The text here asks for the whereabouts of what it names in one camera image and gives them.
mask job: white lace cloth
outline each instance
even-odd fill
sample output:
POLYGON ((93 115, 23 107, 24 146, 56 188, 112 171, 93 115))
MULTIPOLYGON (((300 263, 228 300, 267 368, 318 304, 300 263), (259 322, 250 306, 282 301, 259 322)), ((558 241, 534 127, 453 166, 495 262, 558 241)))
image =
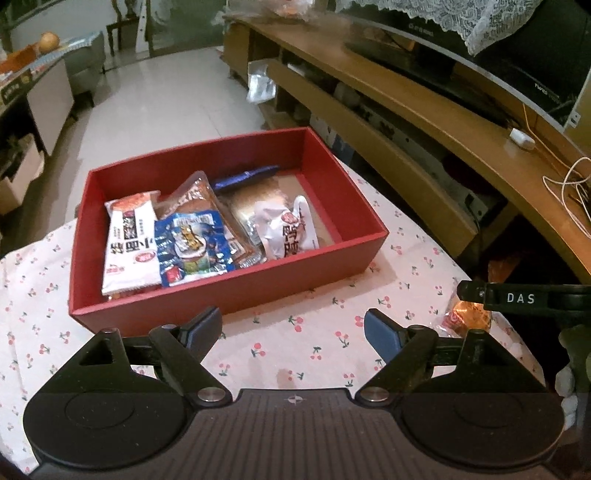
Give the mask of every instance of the white lace cloth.
MULTIPOLYGON (((433 20, 442 29, 457 32, 470 55, 513 35, 531 18, 541 0, 355 0, 364 7, 398 10, 409 17, 433 20)), ((353 0, 336 0, 336 11, 353 0)))

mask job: metal screw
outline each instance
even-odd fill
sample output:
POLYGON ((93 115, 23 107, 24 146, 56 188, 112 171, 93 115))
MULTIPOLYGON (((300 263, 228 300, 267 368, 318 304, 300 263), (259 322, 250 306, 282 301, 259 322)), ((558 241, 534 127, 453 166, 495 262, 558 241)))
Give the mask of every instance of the metal screw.
POLYGON ((390 393, 388 392, 388 390, 382 388, 382 387, 368 387, 368 388, 364 388, 359 395, 361 395, 361 398, 363 398, 366 401, 370 401, 370 402, 380 402, 380 401, 386 401, 388 399, 388 397, 390 396, 390 393))
POLYGON ((226 396, 226 392, 218 387, 206 387, 199 390, 197 396, 200 400, 212 403, 223 400, 226 396))

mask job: glass door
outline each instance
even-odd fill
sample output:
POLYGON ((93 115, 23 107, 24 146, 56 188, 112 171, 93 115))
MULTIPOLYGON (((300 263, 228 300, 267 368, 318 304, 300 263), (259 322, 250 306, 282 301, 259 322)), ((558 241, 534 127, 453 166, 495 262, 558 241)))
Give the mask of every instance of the glass door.
POLYGON ((146 0, 150 56, 223 43, 222 25, 212 25, 226 0, 146 0))

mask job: cherry print tablecloth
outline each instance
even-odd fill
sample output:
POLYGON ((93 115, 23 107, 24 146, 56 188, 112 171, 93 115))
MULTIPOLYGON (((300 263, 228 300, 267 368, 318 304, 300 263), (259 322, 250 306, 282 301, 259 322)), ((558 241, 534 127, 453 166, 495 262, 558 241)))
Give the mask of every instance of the cherry print tablecloth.
MULTIPOLYGON (((354 394, 384 366, 363 335, 365 312, 374 307, 403 326, 430 325, 444 314, 455 282, 467 278, 411 219, 348 173, 389 237, 358 277, 225 317, 203 365, 234 396, 240 388, 347 387, 354 394)), ((25 405, 91 337, 67 309, 75 227, 74 220, 0 261, 0 450, 26 472, 37 464, 22 428, 25 405)), ((500 314, 491 334, 544 381, 500 314)))

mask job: shelf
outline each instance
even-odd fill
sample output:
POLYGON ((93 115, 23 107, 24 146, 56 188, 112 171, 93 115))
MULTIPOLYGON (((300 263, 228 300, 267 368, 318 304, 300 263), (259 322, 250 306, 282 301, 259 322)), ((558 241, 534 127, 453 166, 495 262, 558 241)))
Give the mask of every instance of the shelf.
POLYGON ((473 220, 408 154, 333 96, 280 62, 269 62, 267 73, 334 128, 402 196, 451 256, 464 251, 477 234, 473 220))

